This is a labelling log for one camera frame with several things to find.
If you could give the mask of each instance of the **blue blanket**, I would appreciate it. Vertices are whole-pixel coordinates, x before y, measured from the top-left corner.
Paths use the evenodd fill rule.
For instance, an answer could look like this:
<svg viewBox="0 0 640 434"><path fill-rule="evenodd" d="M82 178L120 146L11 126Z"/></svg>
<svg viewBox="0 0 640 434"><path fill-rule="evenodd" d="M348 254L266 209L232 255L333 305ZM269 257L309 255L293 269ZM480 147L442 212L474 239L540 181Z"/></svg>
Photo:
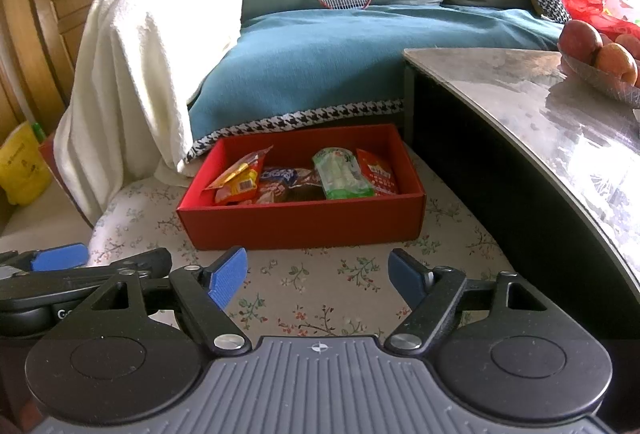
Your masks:
<svg viewBox="0 0 640 434"><path fill-rule="evenodd" d="M402 50L555 51L561 26L523 10L372 6L249 20L190 108L189 159L219 137L402 110Z"/></svg>

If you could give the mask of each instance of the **floor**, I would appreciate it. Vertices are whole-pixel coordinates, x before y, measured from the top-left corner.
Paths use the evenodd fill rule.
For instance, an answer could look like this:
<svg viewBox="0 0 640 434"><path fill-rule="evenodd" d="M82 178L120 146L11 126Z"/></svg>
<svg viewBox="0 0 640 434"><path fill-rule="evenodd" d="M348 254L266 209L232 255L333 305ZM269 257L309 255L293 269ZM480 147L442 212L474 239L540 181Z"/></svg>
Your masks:
<svg viewBox="0 0 640 434"><path fill-rule="evenodd" d="M28 207L18 208L0 233L0 253L88 244L92 230L55 181Z"/></svg>

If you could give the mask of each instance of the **houndstooth pattern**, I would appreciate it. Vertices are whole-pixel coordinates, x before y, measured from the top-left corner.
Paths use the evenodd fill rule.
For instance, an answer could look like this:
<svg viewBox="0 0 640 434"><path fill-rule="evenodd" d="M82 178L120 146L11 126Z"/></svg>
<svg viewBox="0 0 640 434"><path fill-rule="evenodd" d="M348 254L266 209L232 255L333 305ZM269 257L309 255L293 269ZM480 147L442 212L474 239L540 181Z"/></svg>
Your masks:
<svg viewBox="0 0 640 434"><path fill-rule="evenodd" d="M194 142L193 147L191 147L191 150L187 153L186 161L189 163L211 150L220 138L239 136L242 134L284 132L344 118L378 114L397 114L402 112L402 110L402 99L364 101L311 110L300 110L282 116L273 116L271 118L250 121L249 123L233 125L232 127L216 130Z"/></svg>
<svg viewBox="0 0 640 434"><path fill-rule="evenodd" d="M565 24L571 20L571 16L564 7L562 0L536 0L536 2L542 9L543 15L553 22Z"/></svg>

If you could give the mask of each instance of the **fruit bowl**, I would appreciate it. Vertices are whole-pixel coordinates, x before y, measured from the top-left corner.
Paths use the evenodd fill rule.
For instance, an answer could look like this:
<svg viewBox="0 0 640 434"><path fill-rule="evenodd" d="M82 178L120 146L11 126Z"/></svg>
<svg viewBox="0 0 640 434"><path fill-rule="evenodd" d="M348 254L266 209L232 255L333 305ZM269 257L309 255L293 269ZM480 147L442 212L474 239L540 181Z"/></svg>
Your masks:
<svg viewBox="0 0 640 434"><path fill-rule="evenodd" d="M619 80L608 72L576 60L562 52L562 49L558 49L562 54L562 58L564 58L564 63L566 63L581 80L584 80L604 95L621 101L632 109L640 109L640 88L634 87L630 83L626 83L626 81Z"/></svg>

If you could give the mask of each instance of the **yellow bag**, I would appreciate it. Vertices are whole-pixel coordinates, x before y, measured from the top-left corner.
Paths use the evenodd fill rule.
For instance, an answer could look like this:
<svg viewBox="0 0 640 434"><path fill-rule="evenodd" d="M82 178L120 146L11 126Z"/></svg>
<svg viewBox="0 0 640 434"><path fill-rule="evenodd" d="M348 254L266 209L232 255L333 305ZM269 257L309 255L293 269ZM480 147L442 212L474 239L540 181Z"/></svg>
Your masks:
<svg viewBox="0 0 640 434"><path fill-rule="evenodd" d="M18 125L0 147L0 187L12 205L35 201L51 182L49 167L40 155L29 123Z"/></svg>

